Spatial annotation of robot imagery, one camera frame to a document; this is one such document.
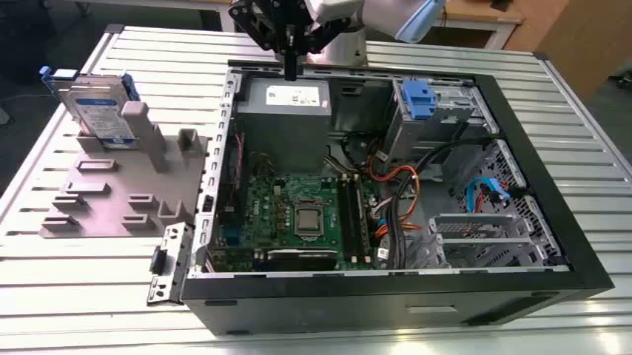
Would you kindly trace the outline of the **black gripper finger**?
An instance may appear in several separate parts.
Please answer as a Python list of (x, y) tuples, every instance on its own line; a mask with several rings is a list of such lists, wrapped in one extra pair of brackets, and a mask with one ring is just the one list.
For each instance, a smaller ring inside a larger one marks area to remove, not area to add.
[(290, 27), (290, 80), (297, 80), (299, 74), (301, 59), (309, 53), (317, 54), (335, 37), (350, 26), (351, 18), (341, 18), (327, 21), (314, 30), (309, 28), (314, 22), (305, 19), (297, 20)]
[(231, 1), (228, 15), (259, 47), (264, 51), (271, 50), (275, 55), (280, 56), (284, 79), (291, 81), (287, 26), (284, 28), (275, 27), (254, 1)]

